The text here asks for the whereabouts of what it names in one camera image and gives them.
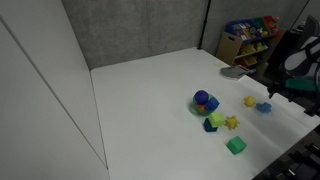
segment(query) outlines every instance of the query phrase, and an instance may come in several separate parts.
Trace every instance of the small yellow toy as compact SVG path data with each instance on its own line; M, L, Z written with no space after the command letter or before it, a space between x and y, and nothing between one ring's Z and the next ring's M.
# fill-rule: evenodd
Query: small yellow toy
M253 107L256 105L256 99L252 96L247 96L243 100L244 100L244 105L246 105L247 107Z
M229 130L235 129L240 122L237 120L236 116L227 117L226 123L224 124L229 128Z

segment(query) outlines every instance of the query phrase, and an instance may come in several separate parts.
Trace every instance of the green block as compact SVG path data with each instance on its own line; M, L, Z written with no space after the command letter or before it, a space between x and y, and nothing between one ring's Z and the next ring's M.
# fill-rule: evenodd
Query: green block
M233 155L236 155L241 151L243 151L247 147L247 144L243 142L239 136L237 136L232 138L228 142L227 147L232 152Z
M209 115L209 122L212 127L221 127L225 121L221 113L213 112Z

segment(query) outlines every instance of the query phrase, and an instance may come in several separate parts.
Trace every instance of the blue toy piece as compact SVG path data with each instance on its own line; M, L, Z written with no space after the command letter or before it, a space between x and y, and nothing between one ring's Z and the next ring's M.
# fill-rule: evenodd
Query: blue toy piece
M271 104L269 104L269 103L263 103L263 104L261 104L261 103L257 103L257 105L256 105L256 108L257 108L257 110L258 111L260 111L260 112L262 112L262 113L269 113L269 112L271 112Z
M196 92L196 94L194 95L194 99L198 104L204 105L209 99L209 94L204 90L200 90Z
M206 118L206 120L204 121L203 126L204 126L204 130L206 132L216 132L218 130L218 127L211 126L208 118Z
M218 108L219 104L219 101L215 97L212 97L208 100L204 107L206 110L214 111Z

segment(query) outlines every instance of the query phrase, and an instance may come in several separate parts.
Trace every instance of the blue ball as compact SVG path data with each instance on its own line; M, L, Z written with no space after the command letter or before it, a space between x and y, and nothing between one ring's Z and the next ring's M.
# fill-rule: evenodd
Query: blue ball
M218 108L219 104L219 101L213 97L208 100L204 107L206 108L206 110L214 111Z
M201 105L204 105L208 101L208 98L209 94L204 90L200 90L194 95L196 102Z

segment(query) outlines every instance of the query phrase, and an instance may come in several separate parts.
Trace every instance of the wooden shelf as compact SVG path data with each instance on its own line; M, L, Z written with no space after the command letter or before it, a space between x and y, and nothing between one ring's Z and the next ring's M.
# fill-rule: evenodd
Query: wooden shelf
M248 54L244 54L244 55L240 55L240 56L236 56L235 59L240 59L240 58L243 58L243 57L247 57L247 56L251 56L251 55L254 55L254 54L258 54L258 53L261 53L265 50L267 50L269 48L266 48L264 50L260 50L260 51L255 51L255 52L251 52L251 53L248 53Z

